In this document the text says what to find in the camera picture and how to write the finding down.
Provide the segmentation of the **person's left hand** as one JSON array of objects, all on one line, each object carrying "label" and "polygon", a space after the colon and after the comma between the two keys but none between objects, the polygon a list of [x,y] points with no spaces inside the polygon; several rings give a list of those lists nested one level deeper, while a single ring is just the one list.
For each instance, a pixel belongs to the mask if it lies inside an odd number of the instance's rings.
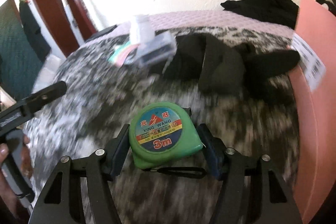
[{"label": "person's left hand", "polygon": [[21,130],[14,130],[5,136],[4,142],[9,148],[9,155],[2,164],[2,172],[18,200],[31,214],[35,193],[32,189],[30,179],[21,171],[21,155],[24,145],[23,135]]}]

